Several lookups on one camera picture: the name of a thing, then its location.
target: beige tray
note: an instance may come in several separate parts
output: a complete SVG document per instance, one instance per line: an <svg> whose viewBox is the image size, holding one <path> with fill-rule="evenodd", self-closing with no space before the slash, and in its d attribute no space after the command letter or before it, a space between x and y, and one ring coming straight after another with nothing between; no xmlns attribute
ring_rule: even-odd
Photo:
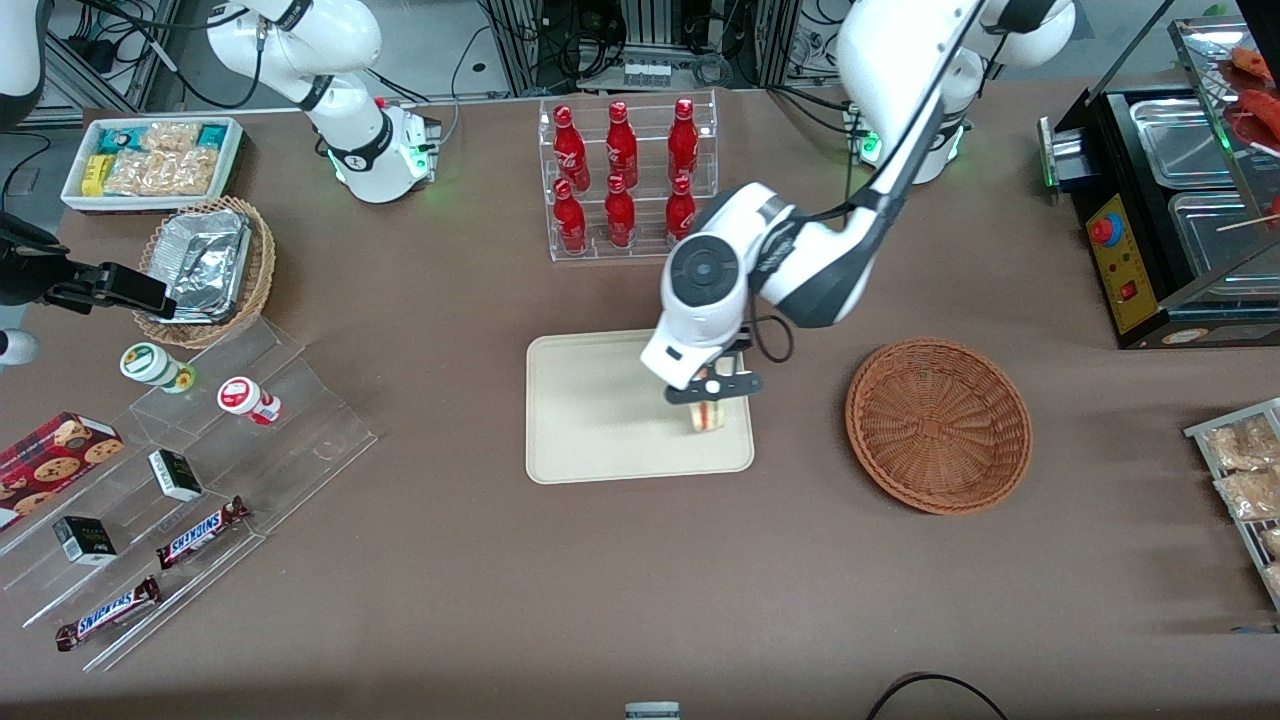
<svg viewBox="0 0 1280 720"><path fill-rule="evenodd" d="M525 470L535 483L739 473L755 443L745 397L721 401L726 424L695 433L640 363L652 331L548 336L529 346Z"/></svg>

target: cookie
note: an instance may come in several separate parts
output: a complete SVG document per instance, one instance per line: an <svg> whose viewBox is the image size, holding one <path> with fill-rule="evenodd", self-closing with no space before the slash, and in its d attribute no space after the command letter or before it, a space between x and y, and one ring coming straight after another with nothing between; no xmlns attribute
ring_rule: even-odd
<svg viewBox="0 0 1280 720"><path fill-rule="evenodd" d="M18 515L31 515L32 510L40 507L46 500L52 500L55 495L56 493L52 492L37 492L36 495L28 495L13 506L13 511Z"/></svg>
<svg viewBox="0 0 1280 720"><path fill-rule="evenodd" d="M54 445L68 450L79 450L93 433L76 420L67 420L54 430Z"/></svg>
<svg viewBox="0 0 1280 720"><path fill-rule="evenodd" d="M81 461L74 457L54 457L52 460L46 460L40 468L36 468L36 480L41 483L56 483L72 477L76 470L79 470L79 466Z"/></svg>
<svg viewBox="0 0 1280 720"><path fill-rule="evenodd" d="M124 443L111 438L104 439L102 442L95 445L93 447L84 451L84 461L92 465L105 461L108 457L115 455L124 447Z"/></svg>

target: small black box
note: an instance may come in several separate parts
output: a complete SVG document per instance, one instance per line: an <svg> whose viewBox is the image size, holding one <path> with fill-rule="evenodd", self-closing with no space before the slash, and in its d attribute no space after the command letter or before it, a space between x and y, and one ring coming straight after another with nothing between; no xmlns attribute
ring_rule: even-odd
<svg viewBox="0 0 1280 720"><path fill-rule="evenodd" d="M63 515L54 523L54 534L72 562L106 565L115 560L115 547L101 520Z"/></svg>
<svg viewBox="0 0 1280 720"><path fill-rule="evenodd" d="M200 493L205 492L191 469L191 462L182 455L160 448L148 455L147 460L151 462L151 474L160 483L160 492L169 497L182 502L195 502L200 500Z"/></svg>

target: skewer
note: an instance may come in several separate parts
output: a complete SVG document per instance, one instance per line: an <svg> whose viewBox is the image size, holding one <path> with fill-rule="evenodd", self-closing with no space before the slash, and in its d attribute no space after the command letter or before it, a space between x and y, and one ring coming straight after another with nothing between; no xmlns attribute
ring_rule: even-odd
<svg viewBox="0 0 1280 720"><path fill-rule="evenodd" d="M1233 225L1222 225L1222 227L1217 228L1217 232L1226 232L1226 231L1234 231L1234 229L1238 229L1238 228L1247 228L1249 225L1256 225L1258 223L1270 223L1272 220L1280 220L1280 214L1267 215L1266 218L1258 218L1256 220L1245 220L1243 223L1235 223Z"/></svg>

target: snickers bar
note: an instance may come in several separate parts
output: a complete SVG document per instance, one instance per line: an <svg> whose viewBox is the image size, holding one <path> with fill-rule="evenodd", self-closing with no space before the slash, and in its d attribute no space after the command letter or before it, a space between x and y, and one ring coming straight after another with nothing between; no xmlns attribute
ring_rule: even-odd
<svg viewBox="0 0 1280 720"><path fill-rule="evenodd" d="M111 623L118 623L148 602L159 603L160 600L160 585L156 584L154 577L148 575L141 585L99 607L91 615L81 618L79 623L68 623L58 628L59 652L72 650Z"/></svg>
<svg viewBox="0 0 1280 720"><path fill-rule="evenodd" d="M232 527L232 523L246 515L248 515L248 507L244 507L244 503L237 495L230 502L219 507L218 512L205 518L198 525L178 536L178 539L157 550L156 555L160 557L160 569L168 570L173 568L178 560L196 552L207 544L209 541L223 534L227 528Z"/></svg>

